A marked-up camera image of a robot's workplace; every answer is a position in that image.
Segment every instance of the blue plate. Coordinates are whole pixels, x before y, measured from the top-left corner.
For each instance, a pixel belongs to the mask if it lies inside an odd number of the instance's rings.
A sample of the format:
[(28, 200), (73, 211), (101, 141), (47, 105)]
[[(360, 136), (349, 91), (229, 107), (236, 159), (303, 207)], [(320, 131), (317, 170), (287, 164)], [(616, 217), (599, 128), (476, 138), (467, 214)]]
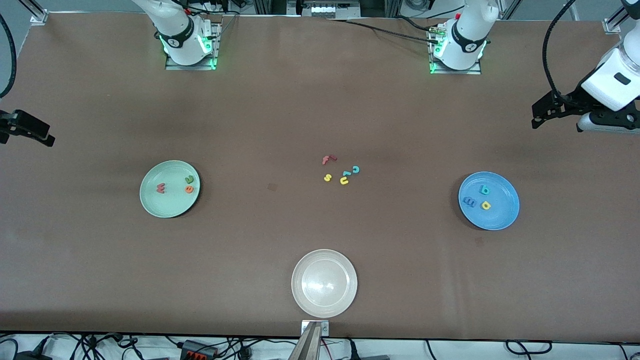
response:
[(488, 171), (471, 174), (462, 182), (458, 204), (469, 221), (485, 230), (507, 228), (520, 212), (520, 199), (513, 185)]

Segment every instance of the tabletop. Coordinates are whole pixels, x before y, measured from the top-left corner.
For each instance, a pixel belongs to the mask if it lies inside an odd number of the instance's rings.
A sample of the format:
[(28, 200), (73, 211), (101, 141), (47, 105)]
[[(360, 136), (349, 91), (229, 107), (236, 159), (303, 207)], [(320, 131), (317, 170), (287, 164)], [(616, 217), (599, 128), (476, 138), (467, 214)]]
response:
[[(143, 14), (51, 14), (2, 101), (56, 143), (0, 147), (1, 327), (295, 336), (309, 315), (293, 268), (333, 249), (358, 293), (332, 336), (637, 341), (640, 142), (578, 134), (575, 117), (531, 129), (547, 26), (496, 23), (482, 75), (455, 76), (429, 74), (424, 43), (240, 17), (218, 68), (188, 72), (164, 70)], [(561, 91), (617, 40), (559, 23)], [(202, 189), (161, 219), (138, 192), (166, 160), (192, 164)], [(348, 185), (323, 180), (353, 165)], [(458, 188), (478, 171), (519, 194), (505, 230), (461, 214)]]

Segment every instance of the white floor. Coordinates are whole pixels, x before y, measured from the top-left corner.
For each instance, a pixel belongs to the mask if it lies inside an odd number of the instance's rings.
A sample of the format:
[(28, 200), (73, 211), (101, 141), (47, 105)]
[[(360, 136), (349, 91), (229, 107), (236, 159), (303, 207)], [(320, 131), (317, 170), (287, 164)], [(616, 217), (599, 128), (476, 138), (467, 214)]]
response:
[[(47, 334), (20, 334), (9, 337), (19, 344), (19, 351), (31, 351)], [(136, 344), (145, 360), (168, 358), (180, 359), (180, 349), (162, 336), (136, 336), (140, 341)], [(203, 344), (213, 344), (226, 341), (225, 338), (194, 338), (172, 336), (173, 341), (193, 340)], [(332, 359), (349, 359), (351, 348), (349, 341), (342, 339), (326, 339)], [(44, 355), (54, 360), (67, 360), (76, 346), (77, 341), (68, 336), (56, 336), (45, 346)], [(360, 357), (388, 355), (391, 360), (425, 359), (431, 356), (423, 340), (355, 340)], [(445, 341), (430, 340), (431, 348), (437, 360), (527, 360), (526, 356), (516, 356), (506, 350), (502, 341)], [(546, 344), (524, 343), (530, 351), (539, 351), (547, 347)], [(262, 341), (252, 347), (253, 360), (288, 359), (294, 345), (289, 343), (269, 343)], [(640, 346), (625, 345), (627, 357), (640, 352)], [(511, 344), (511, 348), (519, 350), (518, 345)], [(219, 351), (225, 350), (221, 345)], [(122, 349), (114, 341), (107, 340), (98, 347), (100, 353), (107, 359), (120, 359)], [(0, 344), (0, 359), (11, 359), (14, 347), (10, 342)], [(76, 352), (76, 358), (82, 359), (82, 352)], [(571, 344), (554, 343), (553, 349), (544, 355), (533, 355), (532, 360), (625, 360), (623, 352), (617, 345), (610, 344)], [(127, 351), (124, 360), (138, 360), (133, 351)], [(319, 360), (329, 360), (324, 348), (320, 351)]]

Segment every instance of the gray floor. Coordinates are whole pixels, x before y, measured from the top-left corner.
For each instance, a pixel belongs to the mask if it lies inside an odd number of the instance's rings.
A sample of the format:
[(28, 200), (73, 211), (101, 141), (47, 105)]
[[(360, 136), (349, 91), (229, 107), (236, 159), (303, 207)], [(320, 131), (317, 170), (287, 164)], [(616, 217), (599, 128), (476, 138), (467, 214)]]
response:
[[(436, 0), (434, 10), (448, 9), (447, 5), (456, 7), (463, 0)], [(562, 8), (566, 0), (524, 0), (513, 16), (515, 20), (550, 20)], [(130, 0), (40, 0), (39, 3), (50, 11), (136, 11), (140, 8)], [(578, 0), (576, 8), (580, 20), (602, 20), (620, 7), (620, 0)], [(31, 14), (25, 10), (18, 0), (0, 1), (0, 13), (7, 21), (15, 40), (16, 46), (21, 47), (29, 31)], [(4, 35), (0, 33), (0, 86), (4, 86), (5, 79), (10, 74), (11, 60), (9, 48)]]

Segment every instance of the black strap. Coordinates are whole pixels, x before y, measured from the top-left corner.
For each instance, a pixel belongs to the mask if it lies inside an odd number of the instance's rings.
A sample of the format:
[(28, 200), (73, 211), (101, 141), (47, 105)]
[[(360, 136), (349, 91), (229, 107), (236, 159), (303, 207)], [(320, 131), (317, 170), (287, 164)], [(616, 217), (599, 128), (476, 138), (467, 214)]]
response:
[(189, 24), (184, 30), (182, 30), (182, 33), (179, 33), (174, 36), (168, 36), (158, 31), (158, 34), (160, 34), (160, 37), (164, 40), (164, 42), (167, 45), (173, 48), (179, 48), (179, 47), (182, 47), (185, 40), (191, 37), (191, 35), (193, 34), (193, 28), (194, 28), (193, 19), (191, 19), (191, 17), (187, 17), (187, 19), (189, 19)]
[(453, 24), (451, 33), (453, 34), (453, 40), (455, 40), (455, 42), (457, 42), (460, 45), (464, 53), (473, 53), (478, 47), (482, 46), (482, 44), (486, 40), (486, 36), (480, 40), (473, 41), (460, 35), (460, 33), (458, 32), (457, 21)]

